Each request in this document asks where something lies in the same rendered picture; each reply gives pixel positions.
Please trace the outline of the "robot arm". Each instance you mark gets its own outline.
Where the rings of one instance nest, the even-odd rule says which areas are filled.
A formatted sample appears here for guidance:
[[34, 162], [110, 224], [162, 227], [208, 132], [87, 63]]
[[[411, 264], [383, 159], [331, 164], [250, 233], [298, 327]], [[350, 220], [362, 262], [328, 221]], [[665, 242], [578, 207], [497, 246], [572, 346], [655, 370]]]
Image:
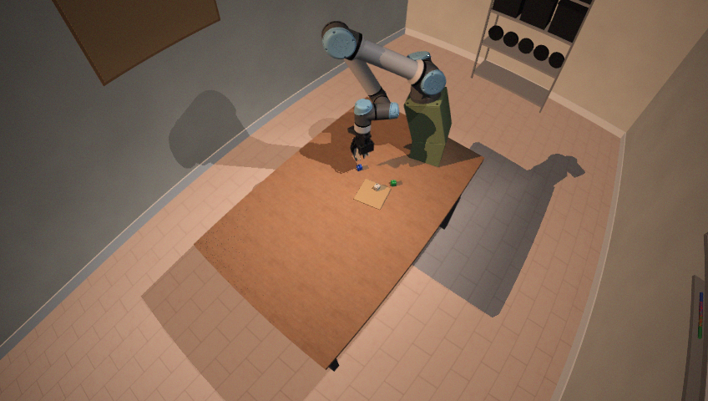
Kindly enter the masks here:
[[362, 33], [349, 29], [340, 21], [331, 21], [322, 30], [325, 51], [333, 58], [344, 59], [373, 102], [359, 99], [355, 103], [354, 126], [347, 128], [348, 133], [366, 134], [371, 130], [370, 120], [397, 119], [399, 116], [398, 104], [390, 103], [367, 63], [407, 79], [412, 85], [410, 97], [414, 103], [429, 104], [440, 98], [446, 77], [432, 62], [429, 52], [403, 56], [364, 39]]

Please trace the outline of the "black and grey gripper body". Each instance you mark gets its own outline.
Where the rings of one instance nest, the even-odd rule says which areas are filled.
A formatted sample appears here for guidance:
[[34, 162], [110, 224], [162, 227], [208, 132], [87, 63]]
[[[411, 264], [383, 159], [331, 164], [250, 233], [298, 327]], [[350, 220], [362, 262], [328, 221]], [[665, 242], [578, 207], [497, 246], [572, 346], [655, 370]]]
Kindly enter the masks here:
[[[370, 134], [370, 132], [368, 132], [368, 133], [365, 134], [365, 135], [359, 134], [359, 133], [357, 133], [356, 131], [355, 131], [355, 133], [356, 133], [356, 137], [354, 137], [354, 139], [352, 140], [352, 142], [354, 142], [354, 145], [355, 145], [356, 147], [358, 146], [359, 148], [361, 148], [361, 149], [359, 149], [359, 148], [357, 147], [357, 148], [358, 148], [358, 153], [359, 153], [360, 155], [364, 155], [364, 154], [369, 153], [369, 152], [371, 152], [371, 151], [374, 150], [374, 143], [373, 143], [373, 141], [370, 139], [370, 138], [372, 137], [372, 135]], [[357, 136], [357, 135], [359, 135], [359, 136]], [[367, 136], [367, 137], [366, 137], [366, 136]]]

